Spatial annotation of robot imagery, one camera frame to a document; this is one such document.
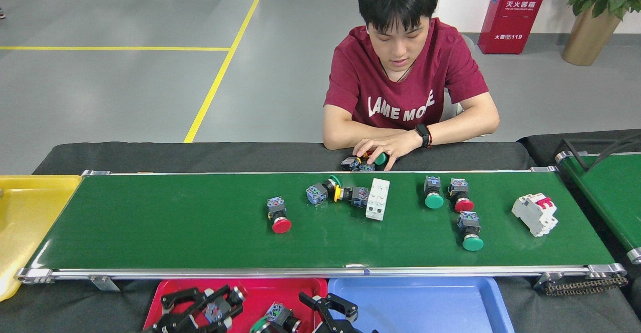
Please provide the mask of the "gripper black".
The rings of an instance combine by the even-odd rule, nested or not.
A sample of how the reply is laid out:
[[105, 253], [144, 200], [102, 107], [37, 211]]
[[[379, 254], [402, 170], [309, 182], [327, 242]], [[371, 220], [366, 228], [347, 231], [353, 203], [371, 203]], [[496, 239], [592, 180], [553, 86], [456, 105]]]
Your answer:
[[[305, 292], [300, 292], [298, 299], [301, 303], [311, 308], [311, 310], [316, 311], [321, 317], [320, 322], [314, 327], [312, 332], [363, 332], [351, 324], [359, 317], [359, 308], [355, 303], [333, 293], [328, 293], [327, 296], [323, 298], [319, 295], [309, 296]], [[345, 319], [332, 317], [330, 310], [341, 313]]]

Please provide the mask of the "person's right hand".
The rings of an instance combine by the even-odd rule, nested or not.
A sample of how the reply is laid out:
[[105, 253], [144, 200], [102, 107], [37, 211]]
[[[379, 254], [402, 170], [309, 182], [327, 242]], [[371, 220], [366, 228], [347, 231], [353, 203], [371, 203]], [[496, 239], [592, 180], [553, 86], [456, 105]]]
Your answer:
[[367, 161], [373, 163], [378, 156], [384, 153], [382, 143], [377, 139], [362, 139], [353, 148], [352, 155], [357, 157], [367, 156]]

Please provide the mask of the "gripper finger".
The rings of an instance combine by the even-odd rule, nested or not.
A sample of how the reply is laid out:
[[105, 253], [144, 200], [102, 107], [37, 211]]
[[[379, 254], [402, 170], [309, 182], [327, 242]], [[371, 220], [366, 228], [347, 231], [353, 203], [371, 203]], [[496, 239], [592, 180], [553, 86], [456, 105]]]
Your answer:
[[229, 285], [223, 285], [219, 289], [208, 288], [205, 290], [199, 290], [197, 287], [193, 287], [178, 290], [163, 295], [160, 298], [162, 315], [167, 313], [181, 314], [190, 308], [190, 306], [193, 306], [195, 309], [202, 309], [204, 305], [210, 302], [223, 302], [234, 306], [234, 289], [229, 287]]
[[195, 309], [190, 306], [181, 314], [167, 313], [144, 332], [227, 332], [233, 319], [243, 312], [243, 305], [231, 306], [210, 302]]

